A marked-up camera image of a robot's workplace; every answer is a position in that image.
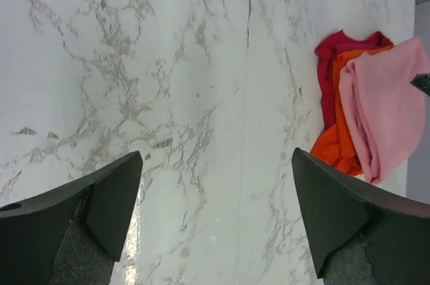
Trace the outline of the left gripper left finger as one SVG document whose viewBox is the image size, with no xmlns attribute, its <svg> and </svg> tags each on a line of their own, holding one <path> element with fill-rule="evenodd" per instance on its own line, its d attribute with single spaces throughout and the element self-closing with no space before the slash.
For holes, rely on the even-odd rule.
<svg viewBox="0 0 430 285">
<path fill-rule="evenodd" d="M 109 284 L 136 203 L 138 151 L 1 207 L 2 284 Z"/>
</svg>

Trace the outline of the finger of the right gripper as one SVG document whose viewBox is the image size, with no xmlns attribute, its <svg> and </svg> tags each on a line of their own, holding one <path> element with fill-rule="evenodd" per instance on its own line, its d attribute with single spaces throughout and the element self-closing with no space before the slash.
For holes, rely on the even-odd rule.
<svg viewBox="0 0 430 285">
<path fill-rule="evenodd" d="M 426 95 L 430 95 L 430 74 L 417 74 L 411 81 L 411 85 Z"/>
</svg>

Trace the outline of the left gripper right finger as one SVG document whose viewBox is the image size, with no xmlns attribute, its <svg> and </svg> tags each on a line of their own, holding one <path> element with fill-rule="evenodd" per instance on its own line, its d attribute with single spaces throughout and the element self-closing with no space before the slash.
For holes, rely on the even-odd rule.
<svg viewBox="0 0 430 285">
<path fill-rule="evenodd" d="M 428 284 L 429 205 L 368 184 L 300 148 L 294 183 L 325 284 Z"/>
</svg>

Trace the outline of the pink t shirt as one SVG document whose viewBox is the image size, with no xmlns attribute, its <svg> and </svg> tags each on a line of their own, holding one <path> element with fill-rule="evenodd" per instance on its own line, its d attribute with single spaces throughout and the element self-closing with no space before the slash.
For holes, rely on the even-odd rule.
<svg viewBox="0 0 430 285">
<path fill-rule="evenodd" d="M 374 55 L 365 52 L 341 70 L 343 113 L 367 182 L 382 182 L 418 147 L 425 94 L 411 82 L 428 72 L 429 58 L 418 38 Z"/>
</svg>

